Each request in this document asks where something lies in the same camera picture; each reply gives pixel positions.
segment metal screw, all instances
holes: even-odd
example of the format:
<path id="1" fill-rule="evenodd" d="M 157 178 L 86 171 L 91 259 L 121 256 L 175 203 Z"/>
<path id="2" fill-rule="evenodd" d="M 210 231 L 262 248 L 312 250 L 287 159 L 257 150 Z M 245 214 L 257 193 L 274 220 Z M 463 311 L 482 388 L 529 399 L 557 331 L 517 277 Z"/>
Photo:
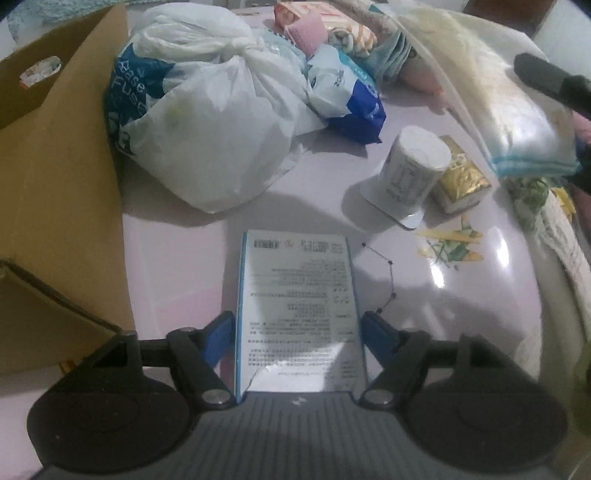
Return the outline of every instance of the metal screw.
<path id="1" fill-rule="evenodd" d="M 206 390 L 201 395 L 203 401 L 205 403 L 209 403 L 210 405 L 222 405 L 228 401 L 230 401 L 230 394 L 225 391 L 221 390 L 220 388 L 213 388 L 211 390 Z"/>
<path id="2" fill-rule="evenodd" d="M 364 398 L 373 405 L 388 405 L 394 399 L 394 394 L 387 390 L 377 388 L 366 392 Z"/>

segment folded cloth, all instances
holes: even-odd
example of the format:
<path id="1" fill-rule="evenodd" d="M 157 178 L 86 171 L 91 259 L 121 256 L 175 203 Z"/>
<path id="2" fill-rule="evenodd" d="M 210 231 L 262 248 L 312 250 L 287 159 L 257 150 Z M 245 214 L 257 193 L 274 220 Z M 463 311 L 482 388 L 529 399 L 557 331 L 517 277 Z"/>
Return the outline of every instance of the folded cloth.
<path id="1" fill-rule="evenodd" d="M 378 84 L 396 81 L 411 51 L 410 43 L 396 22 L 371 0 L 331 0 L 331 3 L 357 22 L 367 25 L 378 39 L 379 47 L 374 47 L 365 58 L 353 56 L 353 60 Z"/>
<path id="2" fill-rule="evenodd" d="M 560 259 L 579 307 L 586 340 L 591 339 L 591 269 L 558 195 L 546 179 L 506 179 L 522 229 L 550 247 Z M 574 202 L 580 198 L 574 190 Z"/>
<path id="3" fill-rule="evenodd" d="M 310 58 L 316 49 L 328 40 L 328 33 L 317 12 L 310 12 L 305 17 L 286 25 L 283 34 Z"/>
<path id="4" fill-rule="evenodd" d="M 377 38 L 370 28 L 326 2 L 277 2 L 275 23 L 285 28 L 311 12 L 320 15 L 329 33 L 329 43 L 338 50 L 353 57 L 368 57 L 375 47 Z"/>
<path id="5" fill-rule="evenodd" d="M 374 48 L 368 58 L 355 58 L 355 62 L 378 83 L 392 83 L 410 54 L 411 46 L 401 32 L 390 36 Z"/>

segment barcode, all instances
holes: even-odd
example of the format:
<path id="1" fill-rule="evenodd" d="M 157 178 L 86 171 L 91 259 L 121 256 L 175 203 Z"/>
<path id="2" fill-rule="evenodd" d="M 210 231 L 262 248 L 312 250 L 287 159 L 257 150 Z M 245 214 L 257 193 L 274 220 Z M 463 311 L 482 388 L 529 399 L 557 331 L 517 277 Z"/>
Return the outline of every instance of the barcode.
<path id="1" fill-rule="evenodd" d="M 302 240 L 301 246 L 304 252 L 321 252 L 325 253 L 329 250 L 330 244 L 328 242 L 314 242 L 312 240 Z"/>
<path id="2" fill-rule="evenodd" d="M 277 240 L 255 240 L 255 248 L 279 248 Z"/>

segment black cord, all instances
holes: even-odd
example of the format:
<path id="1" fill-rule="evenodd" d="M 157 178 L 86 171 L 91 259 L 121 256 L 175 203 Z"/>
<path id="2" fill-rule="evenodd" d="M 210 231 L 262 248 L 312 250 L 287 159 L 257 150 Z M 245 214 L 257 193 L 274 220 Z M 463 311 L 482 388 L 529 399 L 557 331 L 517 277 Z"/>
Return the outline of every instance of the black cord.
<path id="1" fill-rule="evenodd" d="M 390 267 L 390 283 L 392 284 L 392 291 L 390 292 L 390 297 L 388 298 L 388 301 L 383 306 L 381 306 L 380 308 L 377 308 L 375 310 L 375 313 L 377 313 L 378 315 L 380 315 L 384 311 L 384 308 L 386 308 L 390 304 L 390 302 L 393 301 L 396 298 L 396 292 L 394 291 L 394 266 L 393 266 L 394 265 L 394 262 L 392 262 L 392 260 L 390 260 L 389 258 L 383 256 L 377 250 L 371 248 L 366 243 L 362 243 L 361 246 L 364 247 L 364 248 L 369 248 L 372 252 L 374 252 L 375 254 L 377 254 L 380 257 L 382 257 L 385 261 L 388 262 L 388 265 Z"/>

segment cardboard box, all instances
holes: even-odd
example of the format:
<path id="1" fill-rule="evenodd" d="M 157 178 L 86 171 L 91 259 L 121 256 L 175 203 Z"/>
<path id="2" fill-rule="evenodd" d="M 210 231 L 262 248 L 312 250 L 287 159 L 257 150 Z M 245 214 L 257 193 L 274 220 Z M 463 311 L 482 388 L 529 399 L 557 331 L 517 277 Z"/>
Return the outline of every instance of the cardboard box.
<path id="1" fill-rule="evenodd" d="M 82 358 L 134 327 L 102 103 L 127 36 L 117 5 L 0 63 L 0 373 Z M 20 85 L 51 56 L 57 74 Z"/>

